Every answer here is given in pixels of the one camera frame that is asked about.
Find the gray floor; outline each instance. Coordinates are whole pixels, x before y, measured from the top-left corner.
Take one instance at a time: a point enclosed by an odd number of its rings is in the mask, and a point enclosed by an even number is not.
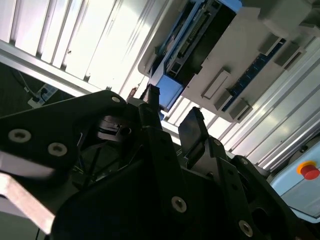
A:
[[[0,239],[35,240],[38,228],[29,219],[0,212]],[[45,235],[40,232],[38,240]]]

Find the blue panel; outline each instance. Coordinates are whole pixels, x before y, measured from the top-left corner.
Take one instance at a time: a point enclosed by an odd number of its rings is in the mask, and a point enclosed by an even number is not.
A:
[[[286,40],[281,39],[280,42],[272,49],[268,56],[260,53],[253,63],[247,68],[244,74],[237,80],[231,89],[228,91],[232,95],[232,98],[222,108],[225,112],[231,104],[237,99],[237,97],[245,90],[245,88],[252,82],[252,80],[260,73],[260,71],[267,65],[272,57],[279,51],[279,49],[285,44]]]
[[[242,8],[241,0],[219,0],[220,3],[226,5],[228,8],[237,13]]]
[[[156,86],[160,89],[159,103],[170,109],[180,96],[183,86],[167,75],[162,75]]]
[[[270,183],[274,190],[291,207],[301,219],[311,223],[320,222],[320,177],[314,180],[304,180],[297,173],[297,167],[306,161],[316,162],[320,167],[320,142],[315,144],[301,157],[282,170]]]

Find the bolt head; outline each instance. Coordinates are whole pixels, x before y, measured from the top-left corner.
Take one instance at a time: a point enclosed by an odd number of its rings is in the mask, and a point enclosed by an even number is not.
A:
[[[247,223],[244,220],[240,220],[239,221],[239,227],[241,229],[241,231],[249,238],[251,238],[254,235],[254,232],[251,228],[251,226],[249,225],[249,223]]]
[[[31,139],[31,133],[25,129],[13,129],[8,133],[8,138],[12,142],[23,144]]]
[[[217,144],[218,146],[221,146],[221,142],[217,139],[213,140],[215,144]]]
[[[244,158],[241,158],[241,162],[244,164],[244,165],[247,165],[248,164],[248,161]]]
[[[179,213],[185,213],[187,211],[187,204],[186,202],[179,196],[174,196],[171,199],[171,205]]]
[[[62,157],[68,152],[68,149],[60,142],[53,142],[48,146],[48,152],[53,156]]]
[[[120,99],[117,98],[116,96],[112,97],[112,101],[116,102],[116,103],[120,103]]]

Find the black metal bracket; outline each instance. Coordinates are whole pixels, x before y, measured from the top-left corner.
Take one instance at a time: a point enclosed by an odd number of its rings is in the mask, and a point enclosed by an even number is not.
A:
[[[242,236],[241,239],[253,240],[266,239],[253,222],[238,171],[226,160],[224,146],[210,136],[205,141],[204,147],[204,154],[191,170],[212,178],[219,186],[223,196],[220,204],[226,213],[225,218],[221,216],[221,219],[225,219],[225,224],[230,225],[235,237]]]
[[[260,229],[271,224],[271,239],[316,239],[247,158],[237,155],[231,163],[246,186],[248,206]]]

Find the red emergency stop button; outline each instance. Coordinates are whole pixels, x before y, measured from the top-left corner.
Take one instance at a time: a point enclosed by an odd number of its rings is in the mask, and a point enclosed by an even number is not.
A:
[[[303,166],[300,172],[306,180],[316,179],[320,175],[319,169],[317,169],[317,167],[313,164]]]

